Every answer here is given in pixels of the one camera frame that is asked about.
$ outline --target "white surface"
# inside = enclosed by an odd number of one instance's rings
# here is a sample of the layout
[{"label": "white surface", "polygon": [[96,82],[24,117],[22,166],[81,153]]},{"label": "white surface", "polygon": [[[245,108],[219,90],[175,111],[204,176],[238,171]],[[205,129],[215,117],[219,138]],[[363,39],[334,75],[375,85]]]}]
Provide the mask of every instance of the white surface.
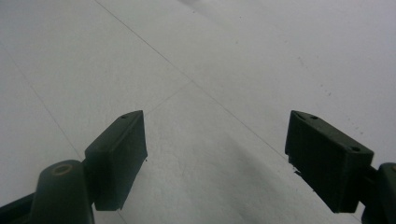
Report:
[{"label": "white surface", "polygon": [[143,109],[148,162],[97,223],[358,223],[287,164],[289,113],[396,161],[395,21],[385,0],[0,0],[0,205]]}]

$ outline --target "white floor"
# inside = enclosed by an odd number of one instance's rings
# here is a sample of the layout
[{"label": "white floor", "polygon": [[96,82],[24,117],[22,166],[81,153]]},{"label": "white floor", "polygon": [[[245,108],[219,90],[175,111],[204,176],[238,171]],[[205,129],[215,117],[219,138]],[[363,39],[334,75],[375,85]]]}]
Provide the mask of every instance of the white floor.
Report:
[{"label": "white floor", "polygon": [[148,161],[96,223],[359,223],[293,173],[289,113],[396,161],[395,39],[392,0],[0,0],[0,205],[143,109]]}]

